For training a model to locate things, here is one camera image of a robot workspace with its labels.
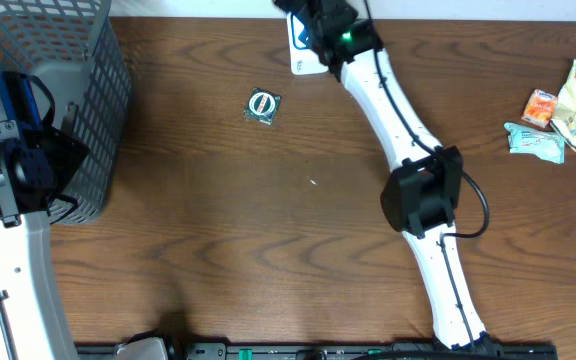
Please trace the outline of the round tape packet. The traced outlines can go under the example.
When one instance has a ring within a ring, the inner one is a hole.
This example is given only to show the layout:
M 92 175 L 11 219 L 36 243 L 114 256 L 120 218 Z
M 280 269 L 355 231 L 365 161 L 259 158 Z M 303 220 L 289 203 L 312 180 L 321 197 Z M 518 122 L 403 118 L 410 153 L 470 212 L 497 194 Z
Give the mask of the round tape packet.
M 281 102 L 282 97 L 280 95 L 254 88 L 244 109 L 244 115 L 270 126 L 277 116 Z

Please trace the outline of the teal snack packet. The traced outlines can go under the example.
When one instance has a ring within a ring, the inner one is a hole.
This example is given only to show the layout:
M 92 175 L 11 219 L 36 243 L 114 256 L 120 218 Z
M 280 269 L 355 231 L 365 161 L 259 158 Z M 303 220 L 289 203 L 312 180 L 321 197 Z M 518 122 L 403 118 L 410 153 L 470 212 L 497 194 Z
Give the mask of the teal snack packet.
M 555 164 L 564 163 L 565 142 L 557 133 L 539 131 L 511 122 L 506 122 L 504 129 L 508 132 L 511 154 L 530 154 Z

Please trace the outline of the orange Kleenex tissue pack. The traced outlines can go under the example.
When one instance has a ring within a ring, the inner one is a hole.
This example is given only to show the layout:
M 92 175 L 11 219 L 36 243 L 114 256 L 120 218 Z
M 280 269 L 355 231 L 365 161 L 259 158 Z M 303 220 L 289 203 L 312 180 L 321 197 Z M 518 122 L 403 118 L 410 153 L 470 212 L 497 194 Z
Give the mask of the orange Kleenex tissue pack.
M 558 103 L 558 97 L 540 89 L 530 95 L 521 119 L 540 128 L 546 128 Z

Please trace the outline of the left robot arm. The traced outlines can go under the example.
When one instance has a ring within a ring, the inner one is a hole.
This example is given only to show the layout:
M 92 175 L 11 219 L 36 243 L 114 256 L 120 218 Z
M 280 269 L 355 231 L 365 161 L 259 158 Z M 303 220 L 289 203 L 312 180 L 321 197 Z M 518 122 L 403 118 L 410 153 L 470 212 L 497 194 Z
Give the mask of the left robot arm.
M 75 359 L 51 260 L 50 208 L 89 153 L 54 127 L 36 76 L 0 71 L 0 359 Z

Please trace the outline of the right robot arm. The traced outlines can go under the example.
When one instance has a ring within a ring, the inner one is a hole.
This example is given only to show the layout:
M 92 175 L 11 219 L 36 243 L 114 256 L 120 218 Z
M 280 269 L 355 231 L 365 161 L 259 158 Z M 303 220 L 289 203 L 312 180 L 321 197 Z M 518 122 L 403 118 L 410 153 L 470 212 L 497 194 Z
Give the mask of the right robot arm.
M 463 183 L 484 196 L 415 112 L 392 69 L 372 17 L 347 1 L 275 0 L 300 22 L 305 49 L 358 103 L 385 153 L 390 175 L 380 195 L 389 225 L 416 259 L 429 298 L 436 339 L 452 351 L 474 350 L 486 336 L 460 263 L 456 209 Z

